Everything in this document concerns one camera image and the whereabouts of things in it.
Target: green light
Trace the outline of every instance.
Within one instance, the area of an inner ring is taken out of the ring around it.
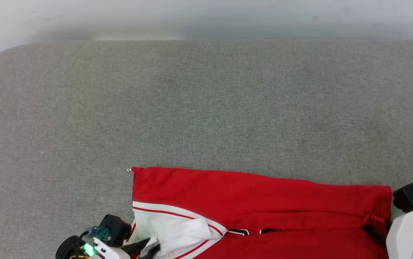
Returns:
[[[86,254],[88,254],[88,257],[92,256],[93,254],[95,254],[96,250],[90,246],[89,244],[84,244],[83,245],[83,250],[85,251]]]

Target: red fabric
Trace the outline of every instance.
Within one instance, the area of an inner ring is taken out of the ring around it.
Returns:
[[[198,213],[226,233],[196,258],[386,259],[384,244],[365,228],[386,235],[390,187],[323,185],[249,173],[177,168],[136,168],[133,200]],[[259,230],[274,231],[259,235]]]

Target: white background surface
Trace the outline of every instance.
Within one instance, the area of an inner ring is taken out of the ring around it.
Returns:
[[[0,51],[53,40],[413,39],[413,0],[0,0]]]

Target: gray cushion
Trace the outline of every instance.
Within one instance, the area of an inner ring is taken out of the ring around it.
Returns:
[[[413,41],[121,41],[0,54],[0,258],[52,258],[131,166],[413,181]]]

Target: gray fabric surface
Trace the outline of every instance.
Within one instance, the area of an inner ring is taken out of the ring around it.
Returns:
[[[0,258],[52,258],[130,166],[413,181],[413,41],[122,41],[0,54]]]

